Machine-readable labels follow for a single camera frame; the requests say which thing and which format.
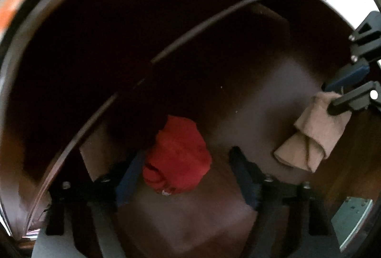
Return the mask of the tan beige garment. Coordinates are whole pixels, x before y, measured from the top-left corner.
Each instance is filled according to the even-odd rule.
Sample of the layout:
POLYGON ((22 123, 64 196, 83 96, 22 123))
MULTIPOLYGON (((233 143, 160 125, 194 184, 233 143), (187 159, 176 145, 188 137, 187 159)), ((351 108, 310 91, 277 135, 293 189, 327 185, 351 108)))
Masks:
POLYGON ((341 95, 319 92, 295 121, 296 133, 275 150, 275 158, 297 169, 314 173, 326 160, 342 137, 351 118, 351 112, 330 115, 330 103, 341 95))

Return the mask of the small red garment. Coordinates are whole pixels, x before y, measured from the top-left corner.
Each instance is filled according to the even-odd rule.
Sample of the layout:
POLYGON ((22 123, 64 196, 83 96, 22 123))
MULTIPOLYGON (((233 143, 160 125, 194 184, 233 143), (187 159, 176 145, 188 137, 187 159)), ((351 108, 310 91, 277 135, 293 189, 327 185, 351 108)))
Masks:
POLYGON ((196 123, 170 115, 145 154, 143 180, 162 195, 194 190, 211 168, 212 157, 196 123))

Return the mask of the silver drawer lock plate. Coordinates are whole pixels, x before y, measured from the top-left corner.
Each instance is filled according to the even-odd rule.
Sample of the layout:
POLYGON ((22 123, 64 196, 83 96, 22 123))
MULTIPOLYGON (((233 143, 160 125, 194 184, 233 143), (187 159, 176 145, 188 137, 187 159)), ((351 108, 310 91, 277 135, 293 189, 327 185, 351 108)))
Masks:
POLYGON ((341 204, 331 219, 341 252, 344 252, 355 238, 372 208, 373 200, 361 197, 346 197, 341 204))

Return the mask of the open wooden drawer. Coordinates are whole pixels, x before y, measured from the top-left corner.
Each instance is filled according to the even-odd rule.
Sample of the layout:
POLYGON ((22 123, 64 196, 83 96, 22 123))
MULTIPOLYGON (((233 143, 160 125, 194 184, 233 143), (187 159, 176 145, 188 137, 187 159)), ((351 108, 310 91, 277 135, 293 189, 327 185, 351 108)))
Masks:
POLYGON ((29 229, 42 225, 52 203, 49 188, 68 157, 82 157, 93 181, 136 159, 138 184, 118 208, 118 222, 141 257, 241 257, 256 212, 229 165, 229 151, 238 146, 264 174, 308 183, 330 222, 346 197, 372 199, 368 218, 339 257, 378 257, 380 110, 350 111, 342 137, 314 173, 274 155, 296 133, 295 121, 322 85, 352 64, 354 31, 324 0, 261 0, 213 21, 210 29, 188 31, 82 127, 29 229), (162 195, 144 182, 142 169, 170 115, 196 123, 212 164, 194 190, 162 195))

